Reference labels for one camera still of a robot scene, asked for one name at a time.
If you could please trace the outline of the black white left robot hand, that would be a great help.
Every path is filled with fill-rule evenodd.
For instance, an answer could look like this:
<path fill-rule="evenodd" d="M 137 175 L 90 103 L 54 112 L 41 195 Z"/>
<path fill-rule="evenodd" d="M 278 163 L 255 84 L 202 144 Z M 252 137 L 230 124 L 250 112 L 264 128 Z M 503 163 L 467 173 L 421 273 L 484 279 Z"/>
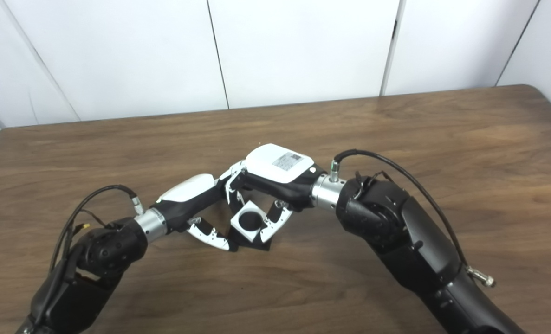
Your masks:
<path fill-rule="evenodd" d="M 200 212 L 224 198 L 227 180 L 229 177 L 215 179 L 209 173 L 198 174 L 167 190 L 150 208 L 161 216 L 167 235 L 188 232 L 216 249 L 237 252 L 237 243 L 199 216 Z"/>

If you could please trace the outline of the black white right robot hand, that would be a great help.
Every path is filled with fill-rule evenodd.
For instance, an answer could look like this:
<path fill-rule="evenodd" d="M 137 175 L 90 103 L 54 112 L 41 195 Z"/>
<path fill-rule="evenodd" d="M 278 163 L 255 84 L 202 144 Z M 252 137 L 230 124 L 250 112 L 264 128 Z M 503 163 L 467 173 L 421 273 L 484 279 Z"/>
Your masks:
<path fill-rule="evenodd" d="M 233 214 L 233 232 L 228 237 L 244 247 L 268 250 L 272 237 L 293 213 L 314 207 L 313 188 L 325 175 L 326 171 L 304 154 L 272 143 L 255 148 L 220 176 L 229 177 L 225 198 Z M 243 190 L 273 197 L 269 211 L 245 201 Z"/>

